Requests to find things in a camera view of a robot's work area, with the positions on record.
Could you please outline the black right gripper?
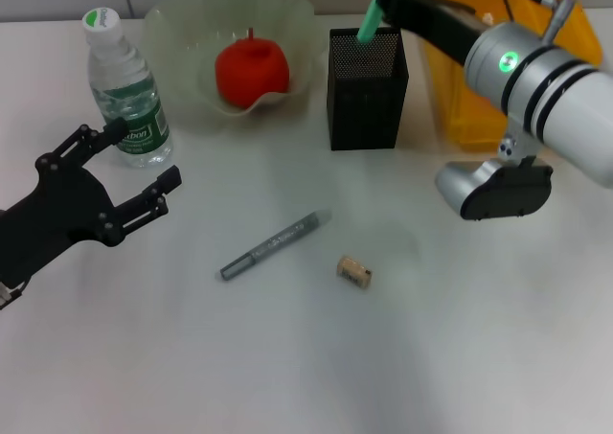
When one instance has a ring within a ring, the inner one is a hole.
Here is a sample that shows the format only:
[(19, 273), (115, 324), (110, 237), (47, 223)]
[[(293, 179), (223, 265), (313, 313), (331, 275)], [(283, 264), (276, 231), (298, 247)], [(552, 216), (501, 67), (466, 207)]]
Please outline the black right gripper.
[(372, 0), (372, 19), (411, 32), (464, 66), (469, 51), (489, 25), (468, 7), (448, 0)]

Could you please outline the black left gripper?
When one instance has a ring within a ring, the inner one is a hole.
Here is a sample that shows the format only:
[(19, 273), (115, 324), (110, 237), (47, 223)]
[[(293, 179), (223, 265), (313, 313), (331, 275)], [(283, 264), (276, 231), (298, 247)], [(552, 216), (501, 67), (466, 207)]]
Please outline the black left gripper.
[(1, 215), (1, 283), (20, 286), (73, 245), (117, 246), (126, 236), (169, 212), (166, 195), (182, 184), (171, 166), (140, 194), (116, 208), (85, 165), (128, 134), (117, 118), (102, 131), (80, 125), (64, 142), (36, 159), (35, 189)]

